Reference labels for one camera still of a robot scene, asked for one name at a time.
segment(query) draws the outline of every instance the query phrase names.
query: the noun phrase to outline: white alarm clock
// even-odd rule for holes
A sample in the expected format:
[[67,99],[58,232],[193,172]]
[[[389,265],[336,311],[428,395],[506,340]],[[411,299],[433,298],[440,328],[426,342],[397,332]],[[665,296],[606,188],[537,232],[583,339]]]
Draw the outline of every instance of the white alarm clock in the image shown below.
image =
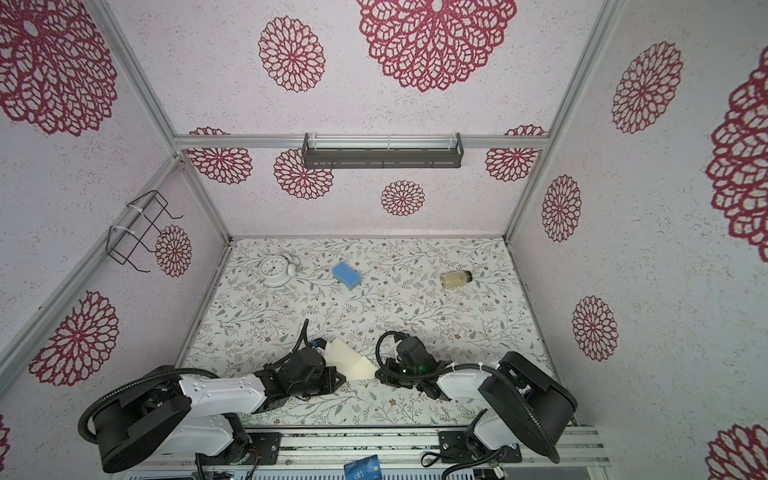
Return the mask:
[[296,276],[296,267],[300,264],[299,257],[294,257],[292,262],[284,255],[272,255],[261,261],[259,272],[264,277],[264,285],[283,286]]

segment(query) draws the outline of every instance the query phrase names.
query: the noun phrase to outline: red floral medallion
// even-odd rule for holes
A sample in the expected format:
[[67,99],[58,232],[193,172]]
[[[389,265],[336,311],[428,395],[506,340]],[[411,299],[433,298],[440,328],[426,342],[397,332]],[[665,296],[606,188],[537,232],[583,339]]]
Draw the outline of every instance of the red floral medallion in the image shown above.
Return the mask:
[[78,0],[4,0],[0,101],[8,118],[47,134],[98,130],[112,116],[118,73]]
[[709,443],[710,480],[765,480],[768,478],[768,431],[762,425],[719,431]]
[[424,190],[409,180],[398,180],[384,187],[384,210],[398,217],[414,214],[424,204]]
[[5,454],[11,449],[11,446],[8,443],[8,433],[10,433],[10,431],[11,429],[5,426],[2,415],[0,415],[0,472],[2,472],[5,467],[5,465],[3,465],[5,462]]
[[326,70],[323,46],[295,18],[275,18],[261,32],[259,56],[275,83],[288,91],[314,88]]
[[712,207],[730,221],[729,235],[756,246],[768,262],[768,47],[728,104],[725,121],[712,133]]
[[29,364],[42,383],[73,386],[109,359],[115,346],[119,319],[109,299],[86,292]]
[[488,63],[515,16],[513,0],[357,0],[368,54],[388,77],[445,90]]
[[594,296],[581,299],[574,310],[573,330],[579,348],[589,358],[602,362],[614,354],[619,334],[614,313]]
[[309,200],[322,197],[333,185],[333,172],[329,169],[304,167],[301,150],[284,151],[275,159],[275,178],[283,190],[296,198]]
[[178,225],[168,225],[154,245],[157,265],[168,276],[181,276],[192,261],[192,246],[187,232]]
[[682,70],[674,43],[656,43],[635,58],[616,87],[611,110],[616,128],[633,134],[653,124],[674,98]]
[[[506,135],[546,135],[544,128],[535,125],[520,125]],[[538,150],[534,148],[492,148],[485,155],[485,169],[491,177],[505,182],[526,178],[536,160]]]
[[[190,135],[228,135],[218,128],[201,127]],[[192,165],[221,184],[238,184],[250,176],[253,168],[245,148],[191,148],[187,150]]]
[[557,177],[547,189],[541,204],[541,222],[547,237],[561,242],[570,237],[581,216],[581,191],[568,175]]

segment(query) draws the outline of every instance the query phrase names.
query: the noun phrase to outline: robotic arm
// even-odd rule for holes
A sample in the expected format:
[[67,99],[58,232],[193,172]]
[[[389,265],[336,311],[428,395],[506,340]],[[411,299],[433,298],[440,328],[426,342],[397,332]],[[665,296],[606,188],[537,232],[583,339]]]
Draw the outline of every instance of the robotic arm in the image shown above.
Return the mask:
[[[384,362],[379,350],[387,336],[399,341],[398,359]],[[299,349],[302,341],[307,346]],[[289,355],[237,378],[220,379],[202,369],[160,367],[88,407],[78,431],[85,440],[98,443],[107,473],[164,453],[194,452],[206,463],[239,463],[247,457],[251,440],[237,412],[276,409],[290,396],[325,395],[346,381],[314,349],[321,342],[306,341],[305,323]],[[480,412],[465,433],[468,450],[476,458],[522,442],[559,462],[554,444],[573,416],[576,400],[519,353],[509,352],[488,366],[448,364],[435,360],[418,338],[387,332],[376,345],[376,358],[381,367],[376,378],[386,385],[416,388],[432,399],[486,400],[491,409]],[[520,389],[528,386],[521,394]],[[90,419],[95,434],[89,429]]]

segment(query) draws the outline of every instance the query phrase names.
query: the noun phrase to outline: black wire rack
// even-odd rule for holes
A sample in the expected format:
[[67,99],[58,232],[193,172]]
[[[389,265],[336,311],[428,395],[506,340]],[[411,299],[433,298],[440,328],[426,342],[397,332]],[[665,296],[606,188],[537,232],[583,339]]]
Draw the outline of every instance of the black wire rack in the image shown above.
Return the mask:
[[[147,195],[151,195],[151,198],[147,202],[147,205],[144,208],[139,207],[138,205],[136,205],[136,203],[139,200],[145,198]],[[147,216],[147,214],[145,213],[145,210],[147,208],[149,208],[149,206],[152,204],[153,201],[155,203],[157,203],[158,205],[160,205],[160,211],[157,212],[157,215],[155,215],[154,218],[149,218]],[[120,225],[112,225],[111,227],[109,227],[109,231],[107,232],[107,245],[105,247],[107,249],[107,255],[112,257],[120,265],[125,265],[126,263],[129,263],[133,268],[135,268],[139,272],[149,273],[149,272],[151,272],[151,270],[142,270],[141,268],[136,266],[133,262],[131,262],[131,255],[133,255],[134,251],[136,251],[136,249],[138,248],[139,245],[144,247],[144,249],[147,252],[149,252],[149,253],[155,253],[156,252],[156,250],[152,250],[150,247],[147,246],[146,243],[144,243],[144,237],[146,237],[147,233],[150,230],[152,230],[153,228],[155,230],[157,230],[157,234],[158,235],[161,233],[161,230],[159,228],[157,228],[157,225],[155,225],[155,222],[157,222],[157,219],[160,218],[160,215],[162,215],[163,213],[166,213],[173,220],[178,220],[178,219],[182,218],[184,215],[180,215],[178,217],[174,217],[173,215],[171,215],[170,212],[167,209],[167,207],[168,207],[168,200],[165,200],[165,197],[163,197],[163,194],[161,194],[157,190],[149,190],[147,193],[145,193],[144,195],[141,195],[139,198],[136,198],[133,201],[128,202],[126,206],[127,207],[132,207],[132,208],[136,209],[141,214],[141,217],[144,217],[145,219],[147,219],[147,221],[149,221],[149,225],[147,225],[147,228],[139,236],[136,235],[136,232],[131,230],[131,227],[136,222],[136,220],[139,219],[139,217],[136,217],[134,219],[134,221],[132,221],[127,227],[122,227]],[[117,250],[117,246],[118,246],[118,244],[121,241],[122,235],[120,235],[120,237],[114,242],[114,245],[112,245],[112,233],[115,230],[121,230],[121,231],[127,233],[128,235],[131,235],[133,238],[136,239],[136,244],[133,246],[133,248],[131,248],[131,251],[128,252],[128,255],[124,255],[120,251]]]

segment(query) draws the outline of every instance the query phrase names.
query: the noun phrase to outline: floral tablecloth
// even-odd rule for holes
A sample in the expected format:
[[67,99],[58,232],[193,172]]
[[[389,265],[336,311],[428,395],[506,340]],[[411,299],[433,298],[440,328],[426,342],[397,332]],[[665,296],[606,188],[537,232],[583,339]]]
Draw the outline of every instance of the floral tablecloth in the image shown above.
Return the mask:
[[[301,259],[287,285],[262,284],[264,257]],[[345,261],[362,276],[347,290],[331,269]],[[470,270],[474,280],[444,290],[439,276]],[[493,362],[523,353],[551,373],[512,262],[501,239],[241,240],[187,357],[188,366],[236,376],[288,352],[304,319],[309,338],[340,336],[376,363],[376,340],[386,330],[417,335],[438,359]],[[389,339],[384,356],[394,352]],[[431,400],[414,389],[376,380],[353,381],[308,402],[245,415],[248,425],[464,425],[487,405]]]

